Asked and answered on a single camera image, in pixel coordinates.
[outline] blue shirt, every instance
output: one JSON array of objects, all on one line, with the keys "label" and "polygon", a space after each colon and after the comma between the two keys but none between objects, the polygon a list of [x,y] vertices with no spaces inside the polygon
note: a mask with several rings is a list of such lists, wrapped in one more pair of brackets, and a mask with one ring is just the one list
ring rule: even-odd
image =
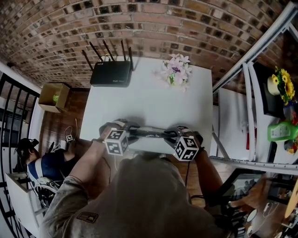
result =
[{"label": "blue shirt", "polygon": [[[53,181],[64,180],[64,177],[62,176],[60,171],[60,168],[64,163],[64,154],[62,151],[45,154],[41,158],[41,170],[43,176]],[[35,179],[38,179],[35,168],[35,161],[32,161],[28,164],[28,170]]]}]

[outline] black hair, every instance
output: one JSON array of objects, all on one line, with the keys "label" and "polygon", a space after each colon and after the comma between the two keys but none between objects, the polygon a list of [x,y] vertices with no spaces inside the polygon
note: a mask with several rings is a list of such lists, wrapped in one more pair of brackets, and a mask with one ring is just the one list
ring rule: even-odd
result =
[{"label": "black hair", "polygon": [[34,146],[31,141],[27,138],[21,139],[17,145],[16,151],[20,157],[20,162],[22,165],[25,165],[26,161],[30,157],[29,149],[34,150]]}]

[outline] tabletop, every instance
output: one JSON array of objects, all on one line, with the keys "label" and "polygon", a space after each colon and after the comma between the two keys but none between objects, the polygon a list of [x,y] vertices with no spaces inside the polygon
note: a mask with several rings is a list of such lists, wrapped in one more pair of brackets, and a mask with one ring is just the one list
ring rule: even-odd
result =
[{"label": "tabletop", "polygon": [[[128,87],[91,87],[80,138],[98,138],[100,126],[122,118],[159,129],[187,126],[203,136],[203,146],[209,153],[213,105],[211,70],[191,66],[189,88],[182,92],[177,87],[165,88],[155,79],[153,72],[161,70],[161,59],[133,57],[133,62],[135,70]],[[174,152],[163,139],[153,138],[141,138],[129,149]]]}]

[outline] flower bouquet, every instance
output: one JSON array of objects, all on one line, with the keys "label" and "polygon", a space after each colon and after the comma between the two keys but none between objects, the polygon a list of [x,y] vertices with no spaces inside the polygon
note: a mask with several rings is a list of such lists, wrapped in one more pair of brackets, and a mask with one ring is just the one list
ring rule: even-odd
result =
[{"label": "flower bouquet", "polygon": [[280,95],[285,106],[295,95],[294,85],[289,73],[277,66],[275,67],[275,74],[268,78],[267,87],[272,95]]},{"label": "flower bouquet", "polygon": [[164,86],[177,86],[184,92],[188,87],[188,77],[191,75],[189,57],[181,54],[170,54],[171,60],[163,62],[162,70],[155,72],[156,79]]}]

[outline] shirt logo patch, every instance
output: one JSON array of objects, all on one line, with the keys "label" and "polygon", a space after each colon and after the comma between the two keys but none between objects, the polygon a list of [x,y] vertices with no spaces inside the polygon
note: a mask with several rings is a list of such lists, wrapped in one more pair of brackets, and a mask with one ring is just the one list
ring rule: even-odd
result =
[{"label": "shirt logo patch", "polygon": [[91,212],[82,212],[77,219],[82,221],[87,221],[89,223],[94,223],[96,219],[98,218],[98,215],[96,213]]}]

